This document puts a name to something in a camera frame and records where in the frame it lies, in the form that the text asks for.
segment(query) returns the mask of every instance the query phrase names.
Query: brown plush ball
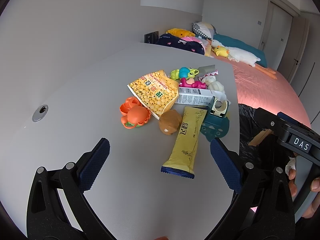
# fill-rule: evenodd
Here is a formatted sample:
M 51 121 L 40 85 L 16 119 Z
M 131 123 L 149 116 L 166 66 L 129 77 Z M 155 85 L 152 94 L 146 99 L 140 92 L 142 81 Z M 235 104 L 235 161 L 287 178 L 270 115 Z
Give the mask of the brown plush ball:
M 166 135 L 172 135 L 176 132 L 182 122 L 182 116 L 175 110 L 169 110 L 163 113 L 159 119 L 159 128 Z

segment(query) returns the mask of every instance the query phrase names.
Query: teal blanket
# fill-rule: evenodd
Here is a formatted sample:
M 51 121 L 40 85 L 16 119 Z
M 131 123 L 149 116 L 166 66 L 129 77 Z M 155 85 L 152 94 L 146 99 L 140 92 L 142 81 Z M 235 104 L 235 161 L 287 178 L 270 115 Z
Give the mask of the teal blanket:
M 256 57 L 261 59 L 261 61 L 257 61 L 257 64 L 259 64 L 260 66 L 263 66 L 263 67 L 268 66 L 266 56 L 264 55 L 264 52 L 262 50 L 256 49 L 255 47 L 252 47 L 252 46 L 244 43 L 243 41 L 233 39 L 229 36 L 220 35 L 218 33 L 214 35 L 213 39 L 221 42 L 223 44 L 223 46 L 235 47 L 235 48 L 239 48 L 239 49 L 243 49 L 248 52 L 251 52 Z

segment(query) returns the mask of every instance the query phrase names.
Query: tape roll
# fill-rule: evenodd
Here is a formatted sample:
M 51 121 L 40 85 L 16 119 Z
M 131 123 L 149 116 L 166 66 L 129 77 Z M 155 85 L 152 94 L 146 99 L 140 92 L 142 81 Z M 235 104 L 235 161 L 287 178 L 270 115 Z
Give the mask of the tape roll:
M 217 98 L 214 99 L 212 111 L 213 114 L 216 116 L 219 116 L 221 114 L 225 114 L 228 109 L 229 102 L 228 101 L 220 101 Z

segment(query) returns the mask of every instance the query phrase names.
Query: orange plastic toy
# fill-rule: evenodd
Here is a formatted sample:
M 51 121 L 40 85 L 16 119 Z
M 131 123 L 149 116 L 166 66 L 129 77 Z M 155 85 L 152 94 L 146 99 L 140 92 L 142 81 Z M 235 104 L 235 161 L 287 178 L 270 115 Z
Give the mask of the orange plastic toy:
M 141 106 L 140 101 L 136 97 L 127 98 L 125 103 L 120 106 L 120 112 L 123 115 L 121 122 L 127 129 L 142 126 L 151 117 L 151 111 Z

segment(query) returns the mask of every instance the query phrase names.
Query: wall socket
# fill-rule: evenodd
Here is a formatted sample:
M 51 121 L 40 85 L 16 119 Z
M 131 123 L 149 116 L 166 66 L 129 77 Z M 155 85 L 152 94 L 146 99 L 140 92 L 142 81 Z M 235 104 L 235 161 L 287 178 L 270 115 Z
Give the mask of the wall socket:
M 156 44 L 159 40 L 159 31 L 144 35 L 144 43 Z

